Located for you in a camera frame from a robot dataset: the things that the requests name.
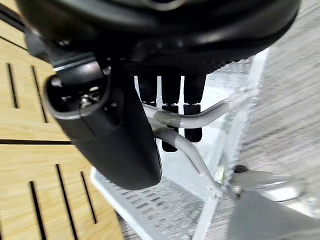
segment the black rubber foot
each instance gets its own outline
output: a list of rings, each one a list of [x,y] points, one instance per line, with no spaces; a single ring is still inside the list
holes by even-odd
[[[236,173],[236,174],[242,174],[242,173],[245,173],[245,172],[248,172],[248,171],[249,171],[249,168],[247,168],[246,166],[237,165],[237,166],[235,166],[233,172]]]

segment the curved metal tube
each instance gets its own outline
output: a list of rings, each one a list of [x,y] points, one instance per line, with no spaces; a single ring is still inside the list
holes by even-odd
[[[222,196],[223,191],[221,190],[221,185],[214,180],[197,148],[188,139],[166,127],[156,127],[153,133],[156,138],[182,151],[198,173],[207,178],[210,190],[214,191],[217,196]]]
[[[175,128],[197,129],[211,124],[228,112],[234,111],[246,100],[256,96],[258,93],[258,89],[237,93],[194,115],[182,115],[146,104],[143,104],[143,108],[148,119],[153,119]]]

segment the silver metal bar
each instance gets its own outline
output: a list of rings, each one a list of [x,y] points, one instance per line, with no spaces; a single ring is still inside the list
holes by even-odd
[[[182,115],[146,104],[143,104],[143,108],[148,119],[175,128],[196,129],[211,124],[228,112],[236,111],[239,106],[258,93],[258,89],[237,93],[194,115]]]
[[[207,178],[209,191],[214,192],[221,197],[223,195],[221,185],[214,180],[197,148],[188,139],[172,129],[152,126],[154,129],[154,136],[182,151],[199,174]]]
[[[211,220],[215,215],[215,211],[219,202],[219,197],[209,194],[201,210],[201,214],[196,225],[192,240],[205,239]]]

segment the wood grain surface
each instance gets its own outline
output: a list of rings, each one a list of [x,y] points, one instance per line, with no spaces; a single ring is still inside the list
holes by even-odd
[[[18,11],[13,0],[0,3]],[[90,163],[47,111],[51,65],[1,20],[0,36],[0,239],[122,240],[115,211],[90,183]]]

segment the gray carpet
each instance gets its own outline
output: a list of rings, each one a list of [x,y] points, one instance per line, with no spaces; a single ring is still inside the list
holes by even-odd
[[[303,179],[320,197],[320,1],[303,0],[296,22],[271,49],[240,154],[250,169]],[[233,204],[221,201],[207,239],[223,240]],[[122,221],[125,239],[139,239]]]

